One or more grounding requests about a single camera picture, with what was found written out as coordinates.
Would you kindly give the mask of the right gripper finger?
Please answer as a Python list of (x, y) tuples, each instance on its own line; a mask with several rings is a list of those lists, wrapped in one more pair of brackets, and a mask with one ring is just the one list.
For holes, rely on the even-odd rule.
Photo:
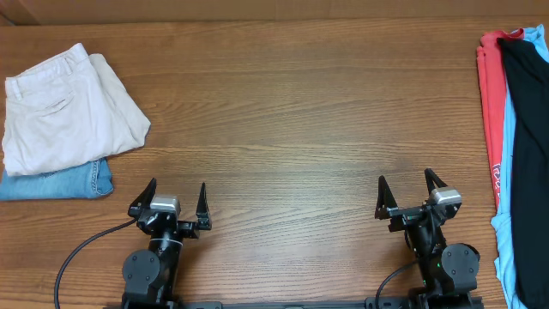
[(429, 194), (431, 194), (435, 189), (448, 186), (436, 175), (436, 173), (431, 168), (426, 168), (424, 170), (424, 174), (425, 174), (425, 182), (426, 182)]
[(393, 211), (397, 211), (398, 205), (389, 188), (389, 185), (384, 176), (378, 178), (378, 194), (377, 206), (375, 209), (376, 215), (391, 215)]

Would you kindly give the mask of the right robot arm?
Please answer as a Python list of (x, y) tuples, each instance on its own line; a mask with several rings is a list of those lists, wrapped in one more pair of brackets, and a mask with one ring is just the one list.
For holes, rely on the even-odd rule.
[[(415, 259), (388, 275), (379, 285), (370, 308), (482, 308), (480, 297), (471, 292), (477, 288), (480, 253), (471, 245), (449, 245), (442, 225), (457, 214), (462, 195), (443, 182), (432, 169), (424, 170), (428, 198), (420, 205), (401, 209), (384, 176), (378, 178), (375, 217), (388, 220), (391, 233), (404, 233)], [(408, 290), (406, 297), (384, 298), (385, 286), (399, 274), (418, 267), (423, 285)]]

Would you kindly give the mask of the black t-shirt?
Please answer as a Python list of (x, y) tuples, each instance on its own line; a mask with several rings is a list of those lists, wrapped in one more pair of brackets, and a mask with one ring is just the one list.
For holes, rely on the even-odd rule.
[(533, 43), (499, 39), (516, 113), (510, 213), (516, 291), (548, 307), (548, 62)]

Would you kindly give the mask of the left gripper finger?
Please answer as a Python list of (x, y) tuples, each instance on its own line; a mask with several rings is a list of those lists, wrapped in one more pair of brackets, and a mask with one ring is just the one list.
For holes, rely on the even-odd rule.
[(199, 226), (210, 226), (211, 219), (208, 209), (206, 184), (202, 183), (197, 206), (196, 206), (196, 218)]
[(130, 210), (141, 210), (150, 207), (157, 187), (156, 178), (152, 178), (143, 192), (130, 204)]

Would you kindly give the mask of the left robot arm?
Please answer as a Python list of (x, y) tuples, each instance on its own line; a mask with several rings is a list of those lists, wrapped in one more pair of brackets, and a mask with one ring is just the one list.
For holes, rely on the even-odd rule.
[(122, 308), (182, 308), (175, 294), (178, 262), (185, 239), (197, 239), (212, 228), (206, 185), (196, 206), (196, 220), (182, 221), (177, 197), (157, 194), (156, 180), (129, 206), (128, 215), (150, 237), (148, 248), (132, 252), (124, 261)]

